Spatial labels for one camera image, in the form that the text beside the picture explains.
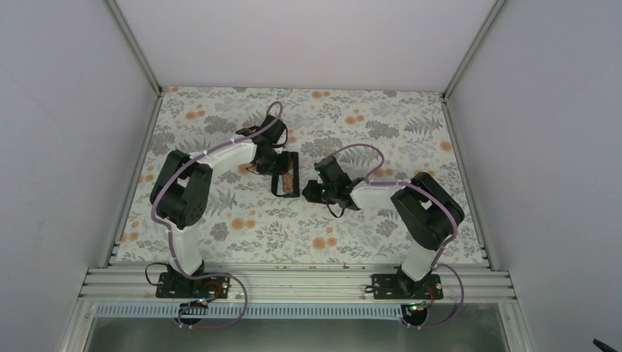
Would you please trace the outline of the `clear orange sunglasses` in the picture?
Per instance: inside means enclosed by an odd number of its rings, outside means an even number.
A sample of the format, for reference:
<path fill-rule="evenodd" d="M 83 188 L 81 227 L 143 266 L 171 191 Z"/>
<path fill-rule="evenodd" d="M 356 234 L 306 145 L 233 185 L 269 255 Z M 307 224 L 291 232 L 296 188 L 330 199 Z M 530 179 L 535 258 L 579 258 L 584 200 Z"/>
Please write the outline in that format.
<path fill-rule="evenodd" d="M 282 176 L 282 191 L 285 194 L 292 194 L 294 189 L 294 164 L 290 163 L 288 171 Z"/>

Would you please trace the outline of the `black glasses case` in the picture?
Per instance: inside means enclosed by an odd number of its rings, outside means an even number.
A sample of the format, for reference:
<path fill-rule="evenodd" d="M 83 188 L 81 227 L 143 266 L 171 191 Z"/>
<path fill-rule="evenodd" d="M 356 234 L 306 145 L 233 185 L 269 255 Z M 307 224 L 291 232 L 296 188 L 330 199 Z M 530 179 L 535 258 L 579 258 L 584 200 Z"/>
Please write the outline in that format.
<path fill-rule="evenodd" d="M 283 175 L 273 175 L 271 178 L 271 193 L 275 197 L 299 198 L 299 154 L 289 152 L 288 169 Z"/>

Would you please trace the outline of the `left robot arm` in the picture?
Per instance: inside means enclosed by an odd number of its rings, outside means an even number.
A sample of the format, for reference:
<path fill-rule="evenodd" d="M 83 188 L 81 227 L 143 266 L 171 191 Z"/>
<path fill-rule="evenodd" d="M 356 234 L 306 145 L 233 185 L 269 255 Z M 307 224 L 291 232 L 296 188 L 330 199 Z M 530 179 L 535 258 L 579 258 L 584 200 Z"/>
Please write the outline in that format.
<path fill-rule="evenodd" d="M 285 123 L 267 115 L 261 125 L 242 128 L 207 151 L 191 155 L 174 150 L 167 156 L 150 194 L 151 218 L 167 230 L 169 269 L 184 296 L 196 296 L 204 287 L 198 223 L 207 209 L 212 179 L 240 165 L 258 175 L 286 175 L 293 163 L 293 154 L 283 149 L 287 142 Z"/>

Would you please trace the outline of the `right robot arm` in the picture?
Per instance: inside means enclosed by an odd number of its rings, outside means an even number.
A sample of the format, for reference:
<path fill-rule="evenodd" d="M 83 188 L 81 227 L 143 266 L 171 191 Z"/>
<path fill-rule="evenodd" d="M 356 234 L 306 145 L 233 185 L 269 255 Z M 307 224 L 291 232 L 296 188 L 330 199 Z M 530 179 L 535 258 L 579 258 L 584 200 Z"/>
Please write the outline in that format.
<path fill-rule="evenodd" d="M 425 279 L 437 264 L 446 245 L 455 239 L 465 219 L 463 208 L 427 172 L 411 180 L 372 181 L 350 178 L 334 156 L 315 164 L 317 180 L 302 191 L 311 203 L 345 210 L 393 210 L 404 223 L 413 243 L 399 265 L 399 293 L 416 298 L 425 289 Z"/>

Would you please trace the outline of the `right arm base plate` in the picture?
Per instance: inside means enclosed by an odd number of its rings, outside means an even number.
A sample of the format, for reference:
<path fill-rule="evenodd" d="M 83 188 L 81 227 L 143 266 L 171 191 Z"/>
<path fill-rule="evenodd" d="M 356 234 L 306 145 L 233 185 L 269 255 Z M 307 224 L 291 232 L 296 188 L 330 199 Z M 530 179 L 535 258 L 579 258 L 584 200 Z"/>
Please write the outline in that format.
<path fill-rule="evenodd" d="M 425 300 L 443 299 L 444 293 L 440 276 L 428 274 L 420 281 L 397 274 L 374 274 L 371 284 L 364 289 L 375 300 Z"/>

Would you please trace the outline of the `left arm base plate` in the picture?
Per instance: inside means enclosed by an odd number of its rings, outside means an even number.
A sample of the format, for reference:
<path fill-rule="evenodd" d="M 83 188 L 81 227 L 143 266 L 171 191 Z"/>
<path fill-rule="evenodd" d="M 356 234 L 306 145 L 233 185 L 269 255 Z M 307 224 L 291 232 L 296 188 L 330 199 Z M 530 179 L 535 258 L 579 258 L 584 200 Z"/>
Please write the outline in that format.
<path fill-rule="evenodd" d="M 163 272 L 158 279 L 156 298 L 227 298 L 231 279 L 221 276 L 209 276 L 206 279 L 191 280 L 177 271 Z"/>

